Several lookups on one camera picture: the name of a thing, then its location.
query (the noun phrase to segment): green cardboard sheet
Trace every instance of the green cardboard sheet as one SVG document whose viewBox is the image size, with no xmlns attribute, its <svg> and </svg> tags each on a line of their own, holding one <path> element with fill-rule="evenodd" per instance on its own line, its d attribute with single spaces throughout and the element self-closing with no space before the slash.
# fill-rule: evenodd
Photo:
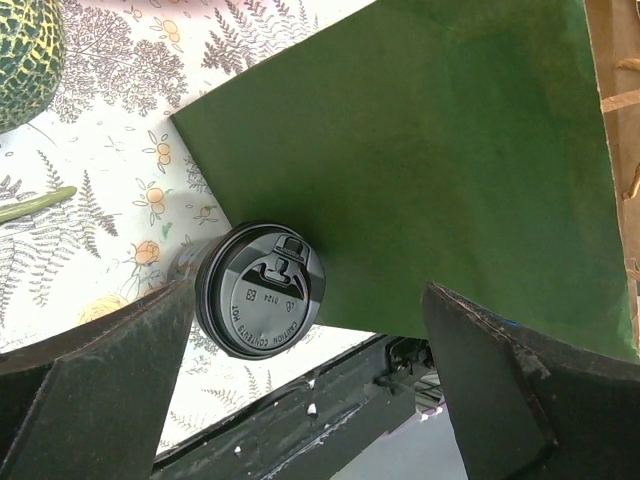
<svg viewBox="0 0 640 480">
<path fill-rule="evenodd" d="M 425 337 L 439 282 L 635 358 L 584 6 L 378 0 L 172 119 L 232 224 L 299 230 L 321 323 Z"/>
</svg>

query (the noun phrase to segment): gray surface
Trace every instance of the gray surface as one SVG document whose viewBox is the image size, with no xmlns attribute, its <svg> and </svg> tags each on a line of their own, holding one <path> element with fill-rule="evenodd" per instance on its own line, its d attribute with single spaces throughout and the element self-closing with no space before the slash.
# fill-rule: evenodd
<svg viewBox="0 0 640 480">
<path fill-rule="evenodd" d="M 332 480 L 466 480 L 449 415 L 421 421 L 416 414 L 379 438 Z"/>
</svg>

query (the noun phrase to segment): black cup lid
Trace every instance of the black cup lid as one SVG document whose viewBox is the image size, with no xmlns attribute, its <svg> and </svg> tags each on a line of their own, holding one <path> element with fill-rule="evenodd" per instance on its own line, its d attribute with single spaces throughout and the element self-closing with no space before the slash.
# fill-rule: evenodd
<svg viewBox="0 0 640 480">
<path fill-rule="evenodd" d="M 222 239 L 200 268 L 196 286 L 208 299 L 198 318 L 205 332 L 232 356 L 263 359 L 309 331 L 325 275 L 315 251 L 295 231 L 251 223 Z"/>
</svg>

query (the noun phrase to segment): gourd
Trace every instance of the gourd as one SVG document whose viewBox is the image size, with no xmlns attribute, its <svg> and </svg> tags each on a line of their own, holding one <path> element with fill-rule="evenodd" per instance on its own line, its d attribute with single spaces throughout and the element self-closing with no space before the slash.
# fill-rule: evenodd
<svg viewBox="0 0 640 480">
<path fill-rule="evenodd" d="M 44 111 L 62 79 L 57 0 L 0 0 L 0 134 Z"/>
</svg>

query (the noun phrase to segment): green stick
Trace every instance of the green stick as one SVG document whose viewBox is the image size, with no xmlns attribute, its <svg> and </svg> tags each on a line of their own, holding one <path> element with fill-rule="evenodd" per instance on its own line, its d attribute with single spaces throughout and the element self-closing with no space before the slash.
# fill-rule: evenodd
<svg viewBox="0 0 640 480">
<path fill-rule="evenodd" d="M 78 189 L 76 187 L 62 187 L 55 192 L 34 198 L 33 200 L 0 207 L 0 224 L 24 217 L 25 215 L 31 215 L 32 213 L 55 205 L 56 203 L 73 197 L 77 191 Z"/>
</svg>

